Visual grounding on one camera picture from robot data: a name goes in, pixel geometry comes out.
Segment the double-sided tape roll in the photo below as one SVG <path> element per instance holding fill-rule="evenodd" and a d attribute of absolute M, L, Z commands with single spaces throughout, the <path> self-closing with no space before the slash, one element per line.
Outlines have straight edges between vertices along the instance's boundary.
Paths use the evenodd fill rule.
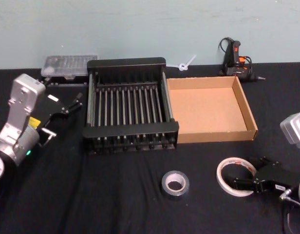
<path fill-rule="evenodd" d="M 169 183 L 178 182 L 181 185 L 179 190 L 169 187 Z M 179 200 L 189 191 L 189 179 L 180 171 L 167 172 L 162 178 L 162 189 L 165 195 L 172 200 Z"/>
<path fill-rule="evenodd" d="M 233 196 L 242 197 L 242 196 L 251 195 L 254 191 L 233 189 L 229 185 L 227 185 L 227 183 L 224 181 L 222 177 L 222 170 L 225 166 L 230 164 L 237 164 L 237 165 L 244 166 L 251 172 L 253 176 L 256 174 L 256 168 L 250 162 L 238 157 L 226 158 L 217 167 L 216 177 L 220 187 Z"/>

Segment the sticker label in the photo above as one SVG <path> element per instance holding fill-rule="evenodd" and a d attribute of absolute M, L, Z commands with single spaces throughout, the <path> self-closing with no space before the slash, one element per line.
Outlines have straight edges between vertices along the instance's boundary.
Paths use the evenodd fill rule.
<path fill-rule="evenodd" d="M 281 190 L 281 191 L 285 191 L 285 187 L 283 187 L 281 185 L 277 185 L 277 184 L 276 184 L 276 189 Z"/>
<path fill-rule="evenodd" d="M 59 100 L 58 98 L 56 98 L 56 97 L 54 97 L 53 95 L 50 95 L 50 94 L 48 95 L 48 98 L 55 101 L 55 102 L 57 102 Z"/>
<path fill-rule="evenodd" d="M 39 121 L 36 118 L 30 117 L 30 119 L 29 119 L 29 125 L 34 129 L 38 128 L 40 123 L 41 123 L 41 121 Z"/>

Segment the open cardboard tray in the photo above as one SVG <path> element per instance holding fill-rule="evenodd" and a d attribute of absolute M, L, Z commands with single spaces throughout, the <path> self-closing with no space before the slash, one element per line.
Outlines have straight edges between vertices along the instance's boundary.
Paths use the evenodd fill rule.
<path fill-rule="evenodd" d="M 178 143 L 253 140 L 257 125 L 237 77 L 170 78 Z"/>

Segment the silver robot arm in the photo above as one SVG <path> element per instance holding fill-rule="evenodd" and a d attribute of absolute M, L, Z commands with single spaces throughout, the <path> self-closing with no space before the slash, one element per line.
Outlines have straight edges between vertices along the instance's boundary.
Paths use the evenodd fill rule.
<path fill-rule="evenodd" d="M 22 74 L 13 82 L 7 122 L 0 132 L 0 195 L 27 152 L 39 141 L 38 132 L 29 123 L 31 112 L 45 92 L 45 86 Z"/>
<path fill-rule="evenodd" d="M 295 144 L 300 149 L 300 113 L 294 114 L 283 120 L 280 127 L 290 144 Z"/>

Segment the clear plastic container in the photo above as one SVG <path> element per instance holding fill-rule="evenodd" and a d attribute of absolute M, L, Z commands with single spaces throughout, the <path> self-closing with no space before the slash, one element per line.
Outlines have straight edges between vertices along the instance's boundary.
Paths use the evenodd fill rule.
<path fill-rule="evenodd" d="M 41 70 L 43 77 L 65 77 L 74 79 L 76 76 L 87 76 L 87 62 L 97 60 L 97 55 L 48 56 Z"/>

